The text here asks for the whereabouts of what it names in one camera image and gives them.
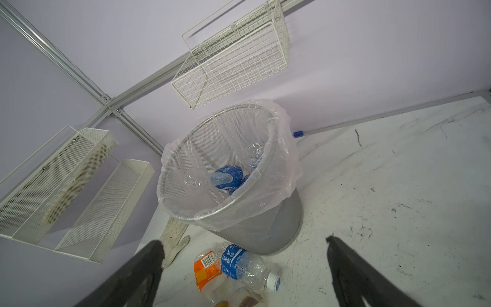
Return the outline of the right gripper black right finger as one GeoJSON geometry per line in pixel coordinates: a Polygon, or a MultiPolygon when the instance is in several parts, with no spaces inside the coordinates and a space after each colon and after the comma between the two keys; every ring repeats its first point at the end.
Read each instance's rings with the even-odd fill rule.
{"type": "Polygon", "coordinates": [[[340,238],[326,238],[332,286],[340,306],[419,306],[340,238]]]}

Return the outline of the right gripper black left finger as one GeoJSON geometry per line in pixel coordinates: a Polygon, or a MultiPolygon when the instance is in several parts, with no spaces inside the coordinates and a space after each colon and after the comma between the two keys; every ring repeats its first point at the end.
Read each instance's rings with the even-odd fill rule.
{"type": "Polygon", "coordinates": [[[161,281],[165,253],[153,240],[77,306],[152,306],[161,281]]]}

